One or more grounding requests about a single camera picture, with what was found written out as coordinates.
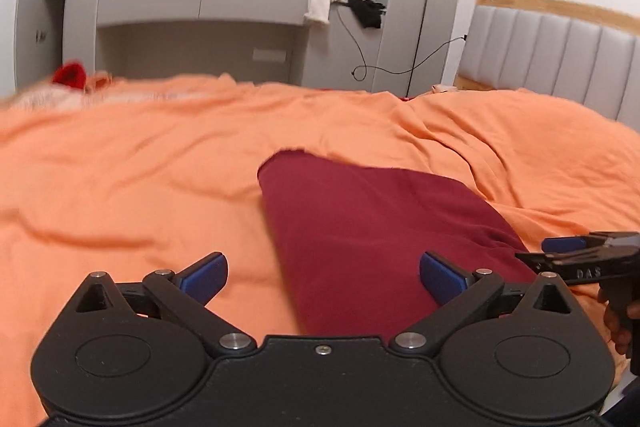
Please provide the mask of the person's right hand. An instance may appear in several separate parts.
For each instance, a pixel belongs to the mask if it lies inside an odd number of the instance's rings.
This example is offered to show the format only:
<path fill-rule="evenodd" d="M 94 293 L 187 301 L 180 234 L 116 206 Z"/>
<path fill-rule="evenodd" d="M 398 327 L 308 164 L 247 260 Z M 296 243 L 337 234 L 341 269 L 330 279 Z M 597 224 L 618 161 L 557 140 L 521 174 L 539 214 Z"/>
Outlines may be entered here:
<path fill-rule="evenodd" d="M 604 303 L 606 308 L 603 315 L 603 323 L 611 334 L 615 350 L 619 355 L 626 355 L 631 345 L 631 331 L 625 329 L 620 321 L 620 317 L 611 308 L 608 295 L 603 288 L 599 291 L 599 301 Z"/>

